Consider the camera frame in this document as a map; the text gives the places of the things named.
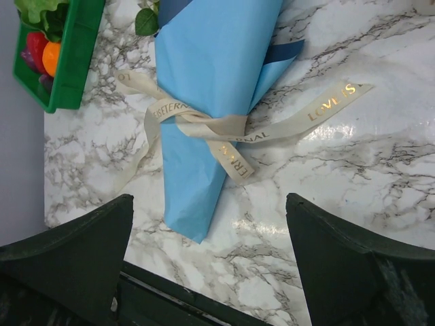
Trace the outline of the dark blue wrapping paper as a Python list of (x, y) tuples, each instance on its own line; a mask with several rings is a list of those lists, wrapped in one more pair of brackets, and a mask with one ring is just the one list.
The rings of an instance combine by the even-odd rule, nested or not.
[[(158, 11), (158, 25), (163, 27), (168, 24), (191, 0), (163, 0), (160, 2)], [(266, 53), (263, 65), (272, 62), (280, 62), (295, 59), (304, 47), (305, 40), (301, 39), (292, 43), (270, 45)]]

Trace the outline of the cream gold-lettered ribbon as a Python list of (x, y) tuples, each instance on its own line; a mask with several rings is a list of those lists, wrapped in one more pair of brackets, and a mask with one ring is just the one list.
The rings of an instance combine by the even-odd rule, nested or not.
[(120, 70), (116, 72), (115, 79), (118, 92), (125, 95), (146, 94), (156, 99), (147, 108), (143, 121), (147, 145), (136, 153), (126, 177), (135, 174), (140, 161), (158, 138), (160, 124), (173, 117), (177, 127), (186, 136), (205, 140), (212, 156), (238, 184), (250, 177), (254, 169), (235, 149), (235, 143), (261, 143), (303, 134), (330, 119), (372, 89), (370, 84), (340, 81), (291, 117), (245, 134), (247, 117), (244, 115), (212, 118), (172, 98), (144, 73)]

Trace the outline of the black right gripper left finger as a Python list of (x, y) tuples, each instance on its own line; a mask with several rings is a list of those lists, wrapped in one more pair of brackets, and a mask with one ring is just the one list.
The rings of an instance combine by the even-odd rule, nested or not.
[(117, 325), (133, 225), (123, 194), (70, 222), (1, 247), (2, 325)]

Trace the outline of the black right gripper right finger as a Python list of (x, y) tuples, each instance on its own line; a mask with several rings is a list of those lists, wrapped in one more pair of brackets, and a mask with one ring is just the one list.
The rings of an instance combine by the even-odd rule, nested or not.
[(286, 217), (313, 325), (433, 325), (434, 251), (288, 194)]

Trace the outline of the light blue wrapping paper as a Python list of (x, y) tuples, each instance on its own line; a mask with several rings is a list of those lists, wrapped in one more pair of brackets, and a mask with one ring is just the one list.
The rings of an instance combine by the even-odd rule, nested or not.
[[(294, 59), (263, 65), (281, 1), (191, 1), (155, 40), (158, 85), (213, 118), (247, 115)], [(226, 172), (202, 139), (161, 123), (164, 222), (202, 242)]]

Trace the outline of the pink rose stem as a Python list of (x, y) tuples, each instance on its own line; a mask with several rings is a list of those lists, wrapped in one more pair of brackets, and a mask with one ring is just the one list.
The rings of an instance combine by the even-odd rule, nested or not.
[(142, 8), (135, 17), (135, 34), (142, 37), (157, 34), (160, 1), (143, 1)]

